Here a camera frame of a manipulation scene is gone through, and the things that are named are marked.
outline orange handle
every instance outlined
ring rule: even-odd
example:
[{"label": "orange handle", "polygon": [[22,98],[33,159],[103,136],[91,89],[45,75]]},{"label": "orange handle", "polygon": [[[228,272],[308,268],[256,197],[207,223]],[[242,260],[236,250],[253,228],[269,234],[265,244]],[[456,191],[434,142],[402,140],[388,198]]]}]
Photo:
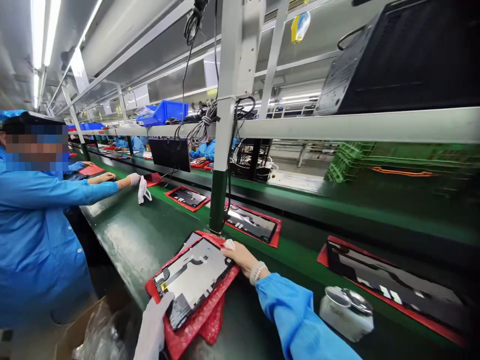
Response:
[{"label": "orange handle", "polygon": [[419,177],[419,178],[427,178],[435,175],[433,172],[428,172],[428,171],[409,172],[409,171],[399,171],[399,170],[387,170],[387,169],[383,169],[381,166],[374,166],[374,167],[371,167],[370,169],[383,174],[397,174],[397,175],[405,175],[405,176]]}]

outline green plastic crate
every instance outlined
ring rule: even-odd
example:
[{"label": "green plastic crate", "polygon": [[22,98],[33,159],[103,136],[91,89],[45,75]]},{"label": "green plastic crate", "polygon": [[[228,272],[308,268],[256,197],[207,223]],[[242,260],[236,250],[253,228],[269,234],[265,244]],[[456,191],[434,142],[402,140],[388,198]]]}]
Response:
[{"label": "green plastic crate", "polygon": [[346,141],[339,149],[356,159],[381,157],[403,159],[405,162],[424,160],[480,163],[480,145],[476,144]]},{"label": "green plastic crate", "polygon": [[[453,195],[466,186],[479,171],[479,164],[461,163],[457,161],[440,161],[425,159],[402,159],[379,156],[352,157],[343,149],[337,151],[325,180],[343,183],[355,182],[366,187],[382,187],[397,189],[415,189],[429,191],[447,196]],[[372,167],[420,173],[431,172],[434,176],[418,177],[394,173],[381,173]]]}]

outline plastic bag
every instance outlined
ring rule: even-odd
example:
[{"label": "plastic bag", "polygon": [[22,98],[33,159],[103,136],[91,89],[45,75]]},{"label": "plastic bag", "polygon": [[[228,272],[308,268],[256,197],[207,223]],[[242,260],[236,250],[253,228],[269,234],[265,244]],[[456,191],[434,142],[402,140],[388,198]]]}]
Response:
[{"label": "plastic bag", "polygon": [[88,322],[85,340],[73,351],[77,360],[131,360],[135,354],[140,331],[140,321],[126,307],[111,314],[102,301]]},{"label": "plastic bag", "polygon": [[155,111],[153,111],[152,109],[146,106],[142,107],[140,110],[135,112],[135,114],[137,114],[138,116],[148,116],[148,117],[152,117],[154,113]]}]

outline glue can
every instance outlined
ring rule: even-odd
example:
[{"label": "glue can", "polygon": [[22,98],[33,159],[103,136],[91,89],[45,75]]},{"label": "glue can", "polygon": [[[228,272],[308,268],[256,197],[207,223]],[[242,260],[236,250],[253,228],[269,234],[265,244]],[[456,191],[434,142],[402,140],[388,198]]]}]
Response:
[{"label": "glue can", "polygon": [[351,342],[358,342],[374,329],[372,305],[358,293],[327,286],[320,303],[320,317]]}]

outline blue work uniform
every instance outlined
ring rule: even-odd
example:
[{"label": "blue work uniform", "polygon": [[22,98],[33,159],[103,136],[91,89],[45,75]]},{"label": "blue work uniform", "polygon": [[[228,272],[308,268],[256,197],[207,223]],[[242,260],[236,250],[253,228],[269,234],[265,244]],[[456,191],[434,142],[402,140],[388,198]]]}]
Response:
[{"label": "blue work uniform", "polygon": [[[113,145],[119,148],[129,148],[129,142],[127,139],[118,138]],[[138,136],[131,137],[131,147],[133,148],[134,152],[138,151],[136,154],[134,154],[135,156],[139,158],[144,157],[145,146]]]},{"label": "blue work uniform", "polygon": [[62,180],[62,171],[8,171],[6,158],[0,146],[0,328],[12,329],[92,291],[82,246],[63,211],[119,187]]},{"label": "blue work uniform", "polygon": [[314,312],[313,293],[272,273],[255,284],[260,305],[280,335],[285,359],[361,360]]},{"label": "blue work uniform", "polygon": [[[233,139],[233,147],[240,142],[240,139]],[[207,161],[212,162],[215,159],[215,139],[211,143],[203,143],[198,147],[197,151],[190,150],[190,158],[199,159],[205,158]]]}]

